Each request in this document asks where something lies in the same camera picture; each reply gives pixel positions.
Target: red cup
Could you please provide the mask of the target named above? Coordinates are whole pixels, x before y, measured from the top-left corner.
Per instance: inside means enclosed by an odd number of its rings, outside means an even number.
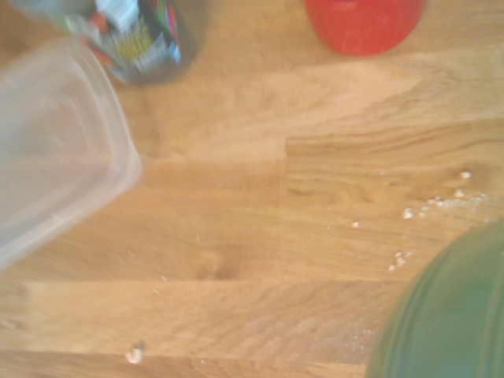
[[[348,55],[372,55],[398,45],[415,28],[425,0],[305,0],[319,37]]]

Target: wooden surface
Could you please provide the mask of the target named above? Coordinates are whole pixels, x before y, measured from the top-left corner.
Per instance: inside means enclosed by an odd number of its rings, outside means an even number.
[[[187,75],[117,84],[142,182],[0,273],[0,376],[362,377],[406,283],[504,215],[504,2],[353,58],[297,0],[191,1]],[[0,64],[58,35],[0,4]]]

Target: crumb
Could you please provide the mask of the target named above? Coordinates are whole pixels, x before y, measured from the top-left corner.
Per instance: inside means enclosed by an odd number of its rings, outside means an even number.
[[[413,218],[413,209],[411,209],[410,207],[407,209],[404,209],[404,211],[402,212],[402,217],[404,219]]]
[[[464,189],[458,188],[458,189],[455,191],[454,196],[455,196],[455,197],[457,197],[457,198],[462,198],[462,197],[464,197]]]
[[[143,360],[144,348],[142,343],[138,344],[129,353],[126,353],[126,360],[132,364],[139,364]]]

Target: clear plastic container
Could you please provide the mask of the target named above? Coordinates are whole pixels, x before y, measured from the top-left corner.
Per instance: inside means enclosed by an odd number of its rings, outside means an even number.
[[[51,43],[0,72],[0,268],[103,207],[142,165],[92,52]]]
[[[504,221],[448,246],[406,290],[367,378],[504,376]]]

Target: white crumb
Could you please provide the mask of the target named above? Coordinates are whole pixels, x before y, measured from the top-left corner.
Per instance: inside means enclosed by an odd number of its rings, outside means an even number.
[[[456,198],[462,198],[462,197],[464,197],[464,189],[458,188],[458,189],[455,191],[454,196],[455,196]]]
[[[404,211],[402,212],[402,217],[404,219],[413,218],[413,209],[411,209],[410,207],[407,209],[404,209]]]
[[[132,364],[139,364],[143,360],[143,346],[137,345],[129,353],[126,353],[126,360]]]
[[[397,266],[403,266],[406,263],[404,258],[397,258]]]

